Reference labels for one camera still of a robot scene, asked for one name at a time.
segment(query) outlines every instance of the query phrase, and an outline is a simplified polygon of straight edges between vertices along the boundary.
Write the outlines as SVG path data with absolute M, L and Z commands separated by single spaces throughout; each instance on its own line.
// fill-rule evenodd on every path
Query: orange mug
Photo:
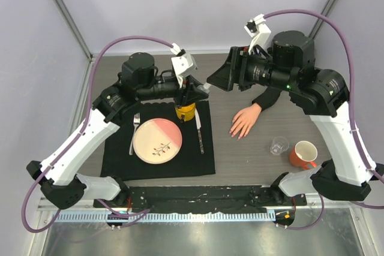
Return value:
M 311 164 L 313 168 L 317 167 L 316 163 L 314 162 L 316 158 L 317 149 L 315 145 L 309 141 L 297 142 L 289 155 L 289 161 L 293 166 L 301 167 L 306 170 L 312 168 L 308 168 L 307 165 L 309 164 Z

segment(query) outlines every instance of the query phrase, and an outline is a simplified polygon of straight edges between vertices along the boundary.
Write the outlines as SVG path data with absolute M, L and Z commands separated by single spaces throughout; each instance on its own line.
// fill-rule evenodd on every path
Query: black placemat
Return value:
M 182 134 L 182 146 L 174 159 L 164 164 L 148 164 L 139 157 L 129 155 L 133 134 L 133 119 L 111 135 L 105 144 L 101 177 L 117 176 L 122 180 L 189 177 L 215 174 L 214 147 L 212 142 L 211 113 L 208 101 L 196 103 L 202 123 L 201 133 L 204 154 L 200 153 L 196 121 L 181 123 L 174 103 L 147 103 L 140 108 L 140 121 L 165 118 L 177 126 Z

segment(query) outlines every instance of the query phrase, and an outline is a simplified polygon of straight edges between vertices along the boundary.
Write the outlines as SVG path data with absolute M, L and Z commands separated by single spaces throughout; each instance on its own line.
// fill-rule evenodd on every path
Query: white wall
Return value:
M 64 0 L 90 49 L 97 53 L 125 35 L 149 35 L 188 50 L 225 50 L 244 45 L 243 26 L 251 17 L 285 8 L 321 11 L 326 0 Z M 270 20 L 272 31 L 308 33 L 314 20 L 287 16 Z M 142 41 L 119 44 L 110 53 L 167 50 Z
M 24 255 L 31 241 L 20 208 L 31 160 L 67 137 L 86 57 L 52 0 L 0 0 L 1 255 Z M 37 200 L 28 209 L 35 223 Z
M 384 163 L 384 65 L 383 0 L 339 0 L 331 19 L 336 21 L 350 43 L 356 70 L 356 121 L 368 151 L 375 162 Z M 316 39 L 317 65 L 333 68 L 348 80 L 347 59 L 336 33 L 324 26 Z M 367 204 L 384 205 L 384 185 L 375 183 Z M 381 229 L 384 211 L 369 210 L 367 219 L 384 255 Z

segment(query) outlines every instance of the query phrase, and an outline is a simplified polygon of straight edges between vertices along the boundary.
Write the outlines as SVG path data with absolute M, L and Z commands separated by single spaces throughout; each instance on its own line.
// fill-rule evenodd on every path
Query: clear glass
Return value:
M 271 153 L 273 155 L 280 155 L 289 148 L 289 142 L 282 136 L 275 137 L 271 145 Z

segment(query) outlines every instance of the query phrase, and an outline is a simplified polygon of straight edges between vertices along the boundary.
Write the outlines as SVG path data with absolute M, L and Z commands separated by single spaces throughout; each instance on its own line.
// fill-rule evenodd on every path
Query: knife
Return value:
M 197 127 L 197 135 L 199 136 L 200 153 L 204 154 L 202 133 L 200 132 L 200 128 L 202 127 L 202 124 L 200 123 L 200 116 L 199 116 L 199 112 L 197 112 L 197 109 L 195 109 L 194 117 L 196 118 L 196 127 Z

